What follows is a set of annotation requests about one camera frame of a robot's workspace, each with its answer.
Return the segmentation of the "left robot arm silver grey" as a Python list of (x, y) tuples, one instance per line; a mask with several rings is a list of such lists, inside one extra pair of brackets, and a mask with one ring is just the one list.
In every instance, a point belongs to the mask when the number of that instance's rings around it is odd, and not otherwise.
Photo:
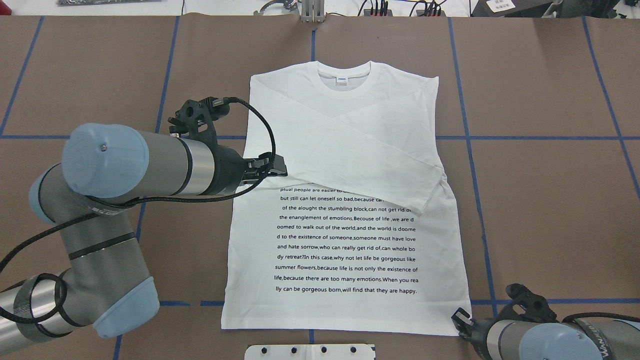
[(125, 125), (84, 124), (60, 163), (33, 183), (33, 212), (60, 232), (70, 268), (31, 276), (1, 293), (1, 354), (92, 326), (114, 338), (152, 319), (160, 302), (126, 215), (138, 200), (221, 201), (240, 185), (285, 176), (283, 157), (243, 158), (212, 125), (186, 138)]

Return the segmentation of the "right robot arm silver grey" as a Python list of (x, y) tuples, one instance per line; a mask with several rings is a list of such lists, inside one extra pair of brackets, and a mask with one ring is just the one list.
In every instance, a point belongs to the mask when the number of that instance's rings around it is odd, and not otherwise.
[(473, 319), (464, 309), (451, 317), (462, 339), (483, 360), (637, 360), (639, 319), (615, 313), (555, 312), (505, 306), (497, 317)]

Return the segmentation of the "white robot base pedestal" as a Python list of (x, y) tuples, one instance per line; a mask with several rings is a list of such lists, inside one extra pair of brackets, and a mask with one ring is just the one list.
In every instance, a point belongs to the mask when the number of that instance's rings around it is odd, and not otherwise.
[(245, 360), (375, 360), (373, 344), (269, 344), (252, 345)]

